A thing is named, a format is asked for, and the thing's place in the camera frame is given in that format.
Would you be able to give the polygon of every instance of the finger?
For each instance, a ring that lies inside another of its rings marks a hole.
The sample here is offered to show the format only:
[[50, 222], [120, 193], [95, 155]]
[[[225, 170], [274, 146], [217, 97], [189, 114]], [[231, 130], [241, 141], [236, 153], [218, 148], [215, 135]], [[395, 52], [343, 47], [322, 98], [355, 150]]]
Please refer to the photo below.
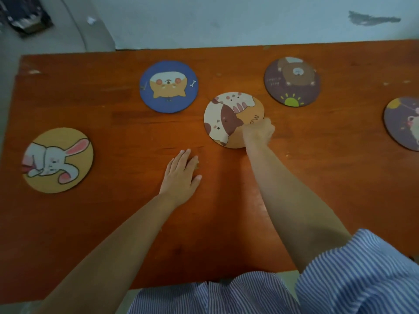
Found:
[[181, 156], [178, 166], [176, 169], [181, 169], [182, 171], [185, 170], [186, 162], [188, 161], [189, 155], [191, 154], [191, 149], [187, 149], [185, 153]]
[[194, 170], [196, 168], [196, 165], [198, 163], [199, 163], [198, 156], [195, 155], [193, 158], [191, 158], [191, 160], [186, 165], [185, 172], [187, 172], [188, 174], [191, 174], [191, 178], [192, 178], [192, 174], [194, 173]]
[[169, 162], [169, 164], [167, 164], [166, 172], [164, 173], [164, 176], [167, 176], [167, 174], [169, 174], [170, 168], [172, 167], [172, 163], [173, 163], [174, 160], [175, 159], [171, 159], [170, 162]]
[[183, 153], [185, 153], [185, 151], [181, 150], [179, 154], [176, 155], [175, 159], [173, 160], [172, 167], [170, 168], [170, 173], [172, 173], [178, 166], [179, 160], [181, 159], [181, 156], [183, 155]]
[[202, 175], [197, 175], [195, 176], [195, 178], [193, 179], [192, 183], [191, 183], [191, 190], [192, 190], [192, 194], [195, 192], [195, 190], [198, 188], [199, 183], [201, 183], [201, 179], [202, 179]]

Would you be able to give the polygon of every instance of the striped shirt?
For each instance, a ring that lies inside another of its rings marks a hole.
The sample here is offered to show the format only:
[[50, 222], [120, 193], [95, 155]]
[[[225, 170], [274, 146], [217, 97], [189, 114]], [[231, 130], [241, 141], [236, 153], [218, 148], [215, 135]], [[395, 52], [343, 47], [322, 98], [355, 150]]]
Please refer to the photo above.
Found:
[[139, 291], [128, 313], [419, 313], [419, 265], [368, 230], [319, 255], [296, 285], [298, 301], [274, 273], [249, 272], [220, 283]]

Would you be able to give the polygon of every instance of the blue coaster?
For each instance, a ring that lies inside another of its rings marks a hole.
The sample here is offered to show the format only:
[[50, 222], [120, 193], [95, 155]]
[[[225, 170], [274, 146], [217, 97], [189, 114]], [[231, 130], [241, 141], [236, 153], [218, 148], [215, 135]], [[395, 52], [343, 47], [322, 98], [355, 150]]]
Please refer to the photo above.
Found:
[[145, 71], [139, 81], [144, 103], [161, 113], [186, 109], [198, 94], [198, 79], [188, 65], [161, 61]]

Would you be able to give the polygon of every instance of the round coaster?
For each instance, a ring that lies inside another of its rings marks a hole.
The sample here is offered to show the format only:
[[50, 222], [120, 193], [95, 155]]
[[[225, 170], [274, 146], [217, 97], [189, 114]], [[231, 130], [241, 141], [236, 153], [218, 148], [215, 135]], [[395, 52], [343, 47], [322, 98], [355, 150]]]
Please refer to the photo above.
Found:
[[290, 107], [310, 105], [320, 93], [320, 77], [302, 59], [285, 57], [273, 61], [265, 71], [265, 87], [280, 103]]
[[161, 61], [145, 71], [139, 81], [144, 103], [161, 113], [186, 109], [198, 94], [198, 79], [188, 65]]
[[80, 131], [56, 128], [44, 132], [26, 149], [22, 173], [42, 193], [60, 193], [76, 186], [89, 172], [93, 147]]
[[243, 148], [242, 125], [265, 116], [262, 103], [249, 94], [227, 92], [210, 101], [204, 113], [204, 127], [210, 138], [227, 148]]
[[384, 110], [384, 123], [399, 144], [419, 151], [419, 99], [403, 97], [391, 100]]

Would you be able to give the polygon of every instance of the orange table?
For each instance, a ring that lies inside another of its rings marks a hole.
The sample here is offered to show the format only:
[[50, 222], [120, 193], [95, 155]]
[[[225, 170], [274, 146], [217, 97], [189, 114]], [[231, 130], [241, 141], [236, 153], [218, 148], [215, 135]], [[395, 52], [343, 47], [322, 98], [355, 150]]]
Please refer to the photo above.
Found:
[[[265, 68], [284, 56], [320, 74], [312, 105], [286, 107], [266, 92]], [[142, 73], [162, 59], [185, 62], [199, 79], [197, 99], [177, 114], [154, 112], [139, 96]], [[207, 103], [228, 91], [262, 101], [276, 126], [274, 152], [350, 232], [369, 228], [402, 253], [418, 253], [419, 153], [394, 142], [382, 121], [390, 100], [418, 95], [418, 70], [418, 41], [24, 56], [0, 168], [0, 302], [44, 298], [157, 194], [166, 164], [188, 147], [199, 155], [201, 185], [164, 225], [132, 287], [295, 269], [245, 150], [205, 132]], [[92, 169], [74, 189], [38, 193], [20, 174], [23, 153], [63, 126], [91, 139]]]

